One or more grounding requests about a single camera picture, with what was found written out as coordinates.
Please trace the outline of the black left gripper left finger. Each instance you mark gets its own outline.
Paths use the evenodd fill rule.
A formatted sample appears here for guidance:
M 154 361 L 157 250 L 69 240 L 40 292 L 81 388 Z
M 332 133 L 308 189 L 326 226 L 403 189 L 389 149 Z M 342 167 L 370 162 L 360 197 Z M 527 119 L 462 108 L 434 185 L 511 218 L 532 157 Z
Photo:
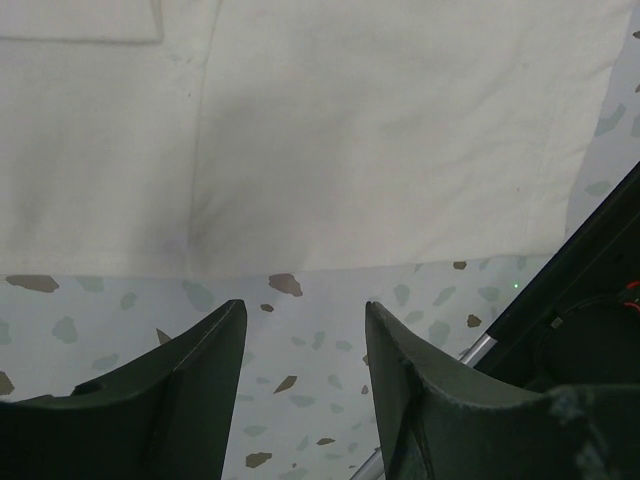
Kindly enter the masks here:
M 246 331 L 230 300 L 68 396 L 2 403 L 2 478 L 221 478 Z

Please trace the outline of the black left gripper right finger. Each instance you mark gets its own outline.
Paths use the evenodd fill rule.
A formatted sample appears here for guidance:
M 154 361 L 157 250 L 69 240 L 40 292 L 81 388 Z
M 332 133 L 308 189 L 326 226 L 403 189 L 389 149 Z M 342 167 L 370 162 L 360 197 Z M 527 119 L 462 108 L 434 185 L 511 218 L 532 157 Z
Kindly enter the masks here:
M 525 390 L 454 359 L 378 302 L 365 306 L 365 332 L 387 478 L 638 478 L 638 386 Z

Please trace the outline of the white t shirt red print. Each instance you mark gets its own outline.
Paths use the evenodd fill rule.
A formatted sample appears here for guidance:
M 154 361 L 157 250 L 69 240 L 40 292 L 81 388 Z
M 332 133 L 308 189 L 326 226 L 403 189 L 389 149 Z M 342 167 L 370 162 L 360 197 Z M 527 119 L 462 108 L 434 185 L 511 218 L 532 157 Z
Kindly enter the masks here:
M 631 1 L 5 1 L 1 270 L 545 254 Z

